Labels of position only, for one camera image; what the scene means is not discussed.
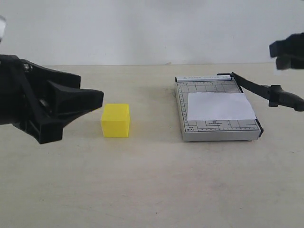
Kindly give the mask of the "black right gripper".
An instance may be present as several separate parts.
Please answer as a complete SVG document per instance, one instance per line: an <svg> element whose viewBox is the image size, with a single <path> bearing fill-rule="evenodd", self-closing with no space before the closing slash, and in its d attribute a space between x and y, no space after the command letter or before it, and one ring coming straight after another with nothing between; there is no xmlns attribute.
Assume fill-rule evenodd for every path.
<svg viewBox="0 0 304 228"><path fill-rule="evenodd" d="M294 33L269 45L277 70L304 69L304 33Z"/></svg>

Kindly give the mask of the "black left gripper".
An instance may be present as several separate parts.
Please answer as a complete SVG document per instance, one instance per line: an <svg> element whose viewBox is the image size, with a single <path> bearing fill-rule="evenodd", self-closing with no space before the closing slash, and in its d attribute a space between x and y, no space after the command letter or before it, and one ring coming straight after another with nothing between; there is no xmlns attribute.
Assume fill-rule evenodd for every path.
<svg viewBox="0 0 304 228"><path fill-rule="evenodd" d="M62 140L63 129L99 109L104 92L80 88L81 77L0 56L0 123L11 124L39 144Z"/></svg>

